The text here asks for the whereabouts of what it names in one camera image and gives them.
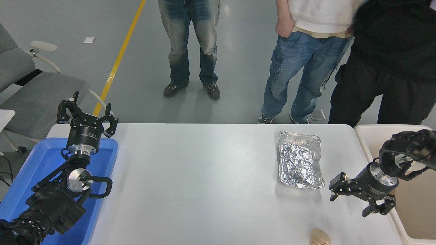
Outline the person's right hand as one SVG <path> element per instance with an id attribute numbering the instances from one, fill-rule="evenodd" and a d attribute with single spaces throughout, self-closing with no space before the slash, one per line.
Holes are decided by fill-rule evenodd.
<path id="1" fill-rule="evenodd" d="M 275 26 L 275 32 L 280 37 L 288 38 L 293 32 L 294 26 L 295 26 L 295 23 L 289 14 L 283 15 L 283 16 L 278 16 L 277 23 Z"/>

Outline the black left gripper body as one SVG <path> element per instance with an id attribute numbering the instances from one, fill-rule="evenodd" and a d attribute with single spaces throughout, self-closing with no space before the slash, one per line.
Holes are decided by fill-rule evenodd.
<path id="1" fill-rule="evenodd" d="M 67 149 L 76 150 L 79 145 L 89 146 L 92 150 L 98 150 L 103 126 L 90 127 L 86 124 L 73 124 L 67 140 Z"/>

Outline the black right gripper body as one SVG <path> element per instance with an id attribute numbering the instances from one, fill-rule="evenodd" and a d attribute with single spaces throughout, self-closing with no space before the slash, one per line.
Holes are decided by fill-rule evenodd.
<path id="1" fill-rule="evenodd" d="M 397 177 L 384 173 L 379 164 L 368 164 L 354 181 L 374 200 L 383 199 L 397 187 Z"/>

